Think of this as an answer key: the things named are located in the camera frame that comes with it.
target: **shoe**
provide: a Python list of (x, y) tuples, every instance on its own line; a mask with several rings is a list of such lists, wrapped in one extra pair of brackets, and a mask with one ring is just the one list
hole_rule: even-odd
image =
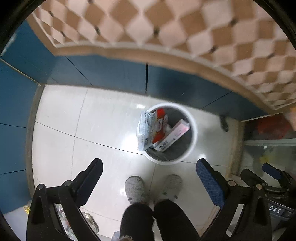
[(183, 181), (180, 176), (169, 175), (164, 182), (161, 192), (154, 201), (154, 204), (166, 199), (169, 199), (174, 202), (178, 198), (178, 195), (182, 189), (182, 185)]
[(131, 204), (142, 202), (148, 204), (148, 195), (142, 178), (138, 176), (129, 177), (124, 185), (126, 196)]

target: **blue gripper pad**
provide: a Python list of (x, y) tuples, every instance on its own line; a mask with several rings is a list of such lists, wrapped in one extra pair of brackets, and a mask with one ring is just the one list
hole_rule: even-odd
[(226, 197), (225, 197), (225, 192), (223, 191), (224, 183), (222, 186), (218, 184), (217, 174), (220, 174), (220, 173), (216, 172), (209, 165), (209, 163), (203, 158), (199, 159), (196, 163), (196, 173), (199, 176), (200, 180), (202, 181), (202, 184), (207, 190), (214, 205), (222, 208)]
[(272, 176), (276, 180), (281, 179), (281, 172), (267, 162), (262, 165), (262, 171)]

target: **toothpaste box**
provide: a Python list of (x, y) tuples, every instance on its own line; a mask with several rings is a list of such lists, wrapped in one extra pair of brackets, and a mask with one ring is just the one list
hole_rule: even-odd
[(163, 152), (168, 149), (176, 140), (183, 136), (190, 129), (190, 124), (183, 119), (179, 120), (177, 124), (170, 130), (168, 135), (157, 143), (155, 150)]

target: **checkered countertop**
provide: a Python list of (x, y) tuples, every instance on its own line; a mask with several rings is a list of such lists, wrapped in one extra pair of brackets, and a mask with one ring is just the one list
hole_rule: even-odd
[(58, 50), (166, 53), (227, 75), (272, 110), (296, 102), (296, 51), (252, 0), (46, 0), (32, 15)]

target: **person's leg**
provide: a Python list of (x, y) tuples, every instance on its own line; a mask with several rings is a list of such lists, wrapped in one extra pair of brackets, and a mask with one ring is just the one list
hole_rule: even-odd
[(167, 177), (164, 188), (154, 207), (154, 217), (163, 241), (197, 241), (199, 235), (183, 212), (173, 201), (178, 198), (182, 179), (177, 175)]
[(131, 205), (122, 216), (119, 237), (131, 237), (133, 241), (154, 241), (153, 212), (147, 204), (143, 180), (138, 176), (129, 177), (125, 190)]

